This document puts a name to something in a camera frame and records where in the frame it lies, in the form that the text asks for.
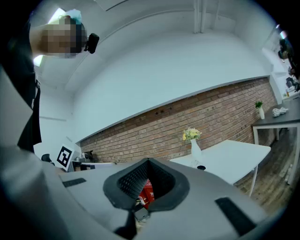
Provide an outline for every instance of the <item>qr code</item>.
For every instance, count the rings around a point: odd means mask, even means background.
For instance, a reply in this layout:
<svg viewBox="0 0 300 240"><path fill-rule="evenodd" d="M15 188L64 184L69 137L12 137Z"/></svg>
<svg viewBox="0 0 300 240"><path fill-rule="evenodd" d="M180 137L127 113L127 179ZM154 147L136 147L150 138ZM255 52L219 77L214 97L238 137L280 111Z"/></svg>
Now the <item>qr code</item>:
<svg viewBox="0 0 300 240"><path fill-rule="evenodd" d="M70 149L67 149L64 146L62 146L60 153L58 155L57 161L66 168L68 165L69 159L71 157L71 154L72 154L72 151Z"/></svg>

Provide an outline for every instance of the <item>potted plant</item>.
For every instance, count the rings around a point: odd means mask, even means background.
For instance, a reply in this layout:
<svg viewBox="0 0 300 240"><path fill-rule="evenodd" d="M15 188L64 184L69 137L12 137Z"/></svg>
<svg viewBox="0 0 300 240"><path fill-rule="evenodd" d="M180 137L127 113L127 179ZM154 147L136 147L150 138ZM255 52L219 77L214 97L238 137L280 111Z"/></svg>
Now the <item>potted plant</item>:
<svg viewBox="0 0 300 240"><path fill-rule="evenodd" d="M261 116L261 119L264 119L264 112L263 112L262 105L263 105L263 102L258 101L258 102L255 103L255 108L258 108L258 111L259 111L259 114Z"/></svg>
<svg viewBox="0 0 300 240"><path fill-rule="evenodd" d="M187 130L183 131L183 136L182 139L185 140L191 140L192 143L192 156L196 159L199 160L201 158L201 149L199 148L196 139L200 138L201 133L199 130L195 128L189 128Z"/></svg>

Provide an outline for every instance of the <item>white rope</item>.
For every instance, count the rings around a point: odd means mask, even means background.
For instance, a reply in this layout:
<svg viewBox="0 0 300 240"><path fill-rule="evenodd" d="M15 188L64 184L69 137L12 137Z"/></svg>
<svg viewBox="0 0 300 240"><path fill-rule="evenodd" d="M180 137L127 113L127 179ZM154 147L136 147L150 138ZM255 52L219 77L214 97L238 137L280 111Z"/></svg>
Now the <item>white rope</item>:
<svg viewBox="0 0 300 240"><path fill-rule="evenodd" d="M287 110L288 110L288 109L287 109L287 108L284 108L284 107L282 107L282 108L280 108L280 109L274 108L274 109L272 110L272 112L273 112L273 117L275 118L275 117L280 116L281 114L285 114Z"/></svg>

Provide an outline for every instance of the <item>table leg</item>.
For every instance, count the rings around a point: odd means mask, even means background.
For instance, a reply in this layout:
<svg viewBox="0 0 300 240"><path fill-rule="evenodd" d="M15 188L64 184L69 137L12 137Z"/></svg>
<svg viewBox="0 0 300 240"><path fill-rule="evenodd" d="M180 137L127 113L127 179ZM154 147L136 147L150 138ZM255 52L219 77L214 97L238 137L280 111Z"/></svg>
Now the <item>table leg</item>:
<svg viewBox="0 0 300 240"><path fill-rule="evenodd" d="M259 145L259 143L258 143L258 132L257 132L256 127L253 127L253 134L254 134L254 143Z"/></svg>
<svg viewBox="0 0 300 240"><path fill-rule="evenodd" d="M276 133L276 140L279 140L279 128L275 129L275 133Z"/></svg>
<svg viewBox="0 0 300 240"><path fill-rule="evenodd" d="M299 153L300 153L300 124L297 125L296 155L295 155L294 163L292 165L291 175L289 177L289 181L287 182L287 184L289 185L291 185L294 180L298 159L299 159Z"/></svg>
<svg viewBox="0 0 300 240"><path fill-rule="evenodd" d="M249 197L251 197L251 194L253 192L253 188L254 188L254 184L255 184L255 180L256 180L256 175L257 175L257 169L258 169L258 165L254 169L254 175L253 175L253 179L252 179L252 184L251 184L251 189L250 189Z"/></svg>

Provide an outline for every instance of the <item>flower vase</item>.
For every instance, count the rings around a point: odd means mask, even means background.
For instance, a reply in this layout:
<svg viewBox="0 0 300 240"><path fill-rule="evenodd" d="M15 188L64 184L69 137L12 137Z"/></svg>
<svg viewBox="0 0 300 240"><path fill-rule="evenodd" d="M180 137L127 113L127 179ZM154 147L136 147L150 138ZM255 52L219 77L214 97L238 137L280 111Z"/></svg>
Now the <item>flower vase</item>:
<svg viewBox="0 0 300 240"><path fill-rule="evenodd" d="M261 116L261 119L264 119L264 112L263 112L263 108L262 107L259 108L259 114Z"/></svg>
<svg viewBox="0 0 300 240"><path fill-rule="evenodd" d="M197 142L196 142L196 139L192 139L191 140L191 143L192 143L192 156L200 162L201 160L201 155L202 155L202 152L201 152L201 149L199 148Z"/></svg>

